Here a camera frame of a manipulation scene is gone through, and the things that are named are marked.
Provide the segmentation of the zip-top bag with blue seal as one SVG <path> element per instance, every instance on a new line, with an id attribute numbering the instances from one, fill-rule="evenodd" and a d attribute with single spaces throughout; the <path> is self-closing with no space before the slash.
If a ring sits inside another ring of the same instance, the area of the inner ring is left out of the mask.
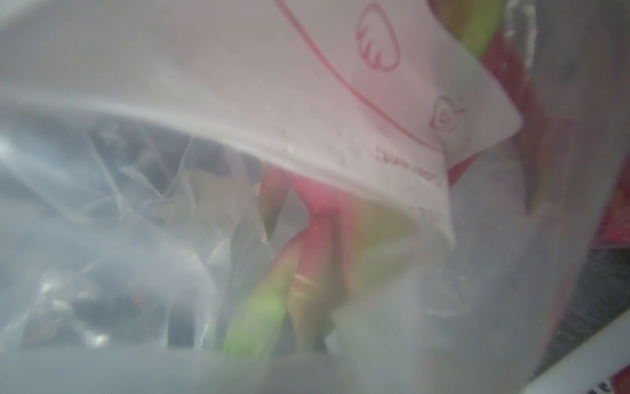
<path id="1" fill-rule="evenodd" d="M 290 318 L 267 355 L 224 349 L 228 328 L 308 227 L 291 191 L 267 237 L 263 174 L 276 160 L 396 210 L 267 143 L 253 57 L 224 1 L 1 4 L 1 390 L 4 393 L 524 393 L 564 309 L 535 326 L 536 269 L 458 264 L 472 246 L 422 226 L 402 274 L 342 297 L 331 331 L 299 351 Z M 510 44 L 534 64 L 539 1 L 504 1 Z M 629 34 L 622 90 L 604 70 L 572 134 L 559 206 L 601 232 L 629 210 Z"/>

